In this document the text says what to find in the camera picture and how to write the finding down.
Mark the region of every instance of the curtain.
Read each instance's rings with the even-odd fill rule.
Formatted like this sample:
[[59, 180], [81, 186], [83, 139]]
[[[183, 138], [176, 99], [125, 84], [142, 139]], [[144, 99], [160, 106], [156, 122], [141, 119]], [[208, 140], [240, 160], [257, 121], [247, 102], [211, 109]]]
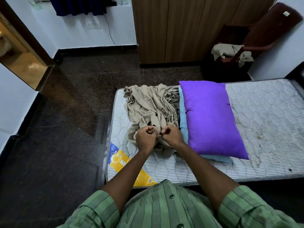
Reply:
[[94, 16], [106, 14], [106, 6], [116, 6], [112, 0], [50, 0], [58, 16], [72, 14], [87, 15], [92, 12]]

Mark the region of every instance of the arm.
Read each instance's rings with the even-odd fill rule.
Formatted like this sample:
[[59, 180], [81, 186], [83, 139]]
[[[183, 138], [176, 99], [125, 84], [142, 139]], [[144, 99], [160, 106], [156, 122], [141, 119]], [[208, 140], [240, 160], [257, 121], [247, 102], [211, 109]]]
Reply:
[[291, 217], [273, 209], [248, 187], [240, 186], [196, 154], [184, 143], [177, 127], [167, 126], [162, 136], [185, 159], [226, 227], [300, 227]]
[[113, 227], [119, 220], [135, 180], [152, 152], [158, 133], [146, 126], [136, 135], [138, 153], [101, 190], [92, 194], [69, 217], [62, 228]]
[[239, 184], [186, 145], [176, 126], [167, 126], [162, 130], [162, 135], [167, 143], [187, 162], [200, 187], [218, 211], [222, 200]]

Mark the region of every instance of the yellow lit floor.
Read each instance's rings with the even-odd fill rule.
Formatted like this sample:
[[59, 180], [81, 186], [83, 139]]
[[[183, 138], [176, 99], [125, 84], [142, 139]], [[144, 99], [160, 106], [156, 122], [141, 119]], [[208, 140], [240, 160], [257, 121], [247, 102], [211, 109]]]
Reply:
[[9, 52], [0, 58], [0, 63], [10, 69], [33, 89], [37, 88], [47, 70], [47, 66], [42, 65], [37, 58], [29, 52]]

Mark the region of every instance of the striped mattress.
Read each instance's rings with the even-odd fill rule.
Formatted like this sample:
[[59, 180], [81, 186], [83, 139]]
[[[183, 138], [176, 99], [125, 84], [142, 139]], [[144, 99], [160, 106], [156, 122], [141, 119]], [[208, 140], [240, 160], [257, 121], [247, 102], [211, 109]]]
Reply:
[[[208, 161], [238, 182], [304, 177], [304, 101], [291, 81], [227, 83], [226, 91], [250, 160], [232, 157], [232, 164]], [[106, 181], [117, 173], [111, 166], [113, 153], [120, 149], [129, 158], [137, 153], [136, 146], [127, 140], [131, 122], [123, 95], [123, 89], [117, 90], [114, 100]], [[178, 185], [197, 184], [190, 168], [177, 154], [163, 157], [153, 152], [143, 170], [155, 182], [168, 179]]]

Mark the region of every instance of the black cable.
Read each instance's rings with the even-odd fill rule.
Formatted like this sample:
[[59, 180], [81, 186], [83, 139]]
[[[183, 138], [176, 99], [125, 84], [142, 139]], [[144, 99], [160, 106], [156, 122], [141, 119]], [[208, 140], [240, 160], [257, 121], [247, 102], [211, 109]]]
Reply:
[[111, 37], [111, 39], [112, 39], [112, 42], [114, 43], [114, 46], [116, 46], [115, 45], [115, 42], [113, 41], [113, 38], [112, 38], [112, 36], [111, 36], [111, 33], [110, 33], [110, 26], [109, 26], [109, 23], [108, 23], [108, 27], [109, 27], [109, 35], [110, 35], [110, 37]]

